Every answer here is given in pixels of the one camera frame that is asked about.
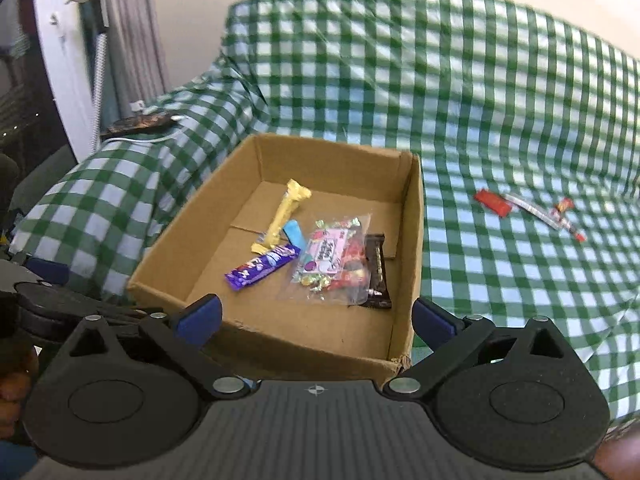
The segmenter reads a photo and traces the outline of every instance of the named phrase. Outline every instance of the white door frame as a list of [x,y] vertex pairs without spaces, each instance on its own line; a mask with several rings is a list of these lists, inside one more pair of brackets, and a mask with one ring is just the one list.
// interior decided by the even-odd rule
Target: white door frame
[[34,0],[38,36],[60,119],[78,162],[92,154],[94,108],[78,4]]

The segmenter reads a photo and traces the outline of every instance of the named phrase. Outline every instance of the metal screw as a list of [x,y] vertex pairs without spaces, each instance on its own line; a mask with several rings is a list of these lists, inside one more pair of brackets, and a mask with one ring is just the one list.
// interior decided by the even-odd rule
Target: metal screw
[[237,377],[220,377],[213,381],[213,389],[221,394],[236,394],[244,388],[244,381]]
[[389,381],[389,389],[396,394],[414,394],[420,389],[420,383],[412,377],[396,377]]

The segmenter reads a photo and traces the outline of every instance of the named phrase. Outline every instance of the gray ribbed surface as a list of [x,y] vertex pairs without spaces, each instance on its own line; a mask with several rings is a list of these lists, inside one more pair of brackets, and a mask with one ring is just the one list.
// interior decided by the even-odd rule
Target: gray ribbed surface
[[380,396],[369,381],[265,381],[247,399],[217,402],[185,442],[119,471],[77,471],[50,459],[24,480],[464,480],[601,479],[587,464],[514,473],[451,447],[412,402]]

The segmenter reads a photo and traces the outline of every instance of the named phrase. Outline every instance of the checkered cloth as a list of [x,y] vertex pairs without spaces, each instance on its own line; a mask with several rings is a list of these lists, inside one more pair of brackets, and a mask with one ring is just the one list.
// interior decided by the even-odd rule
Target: checkered cloth
[[[507,0],[245,0],[218,60],[152,110],[187,117],[152,145],[111,142],[54,186],[14,250],[71,266],[123,301],[176,213],[251,132],[411,149],[422,157],[422,294],[457,316],[549,316],[622,419],[640,409],[638,62]],[[512,190],[588,240],[480,188]]]

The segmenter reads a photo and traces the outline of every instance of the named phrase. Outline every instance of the cardboard box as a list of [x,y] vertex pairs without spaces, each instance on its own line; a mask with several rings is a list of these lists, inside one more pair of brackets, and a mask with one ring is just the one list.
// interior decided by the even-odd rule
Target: cardboard box
[[[286,183],[313,192],[293,218],[303,233],[317,219],[371,213],[384,233],[391,310],[276,300],[292,269],[234,292],[224,274],[253,258]],[[224,320],[207,351],[247,377],[378,384],[408,365],[411,307],[422,270],[420,160],[410,152],[318,139],[252,135],[200,187],[151,247],[129,282],[138,304],[183,308],[217,294]]]

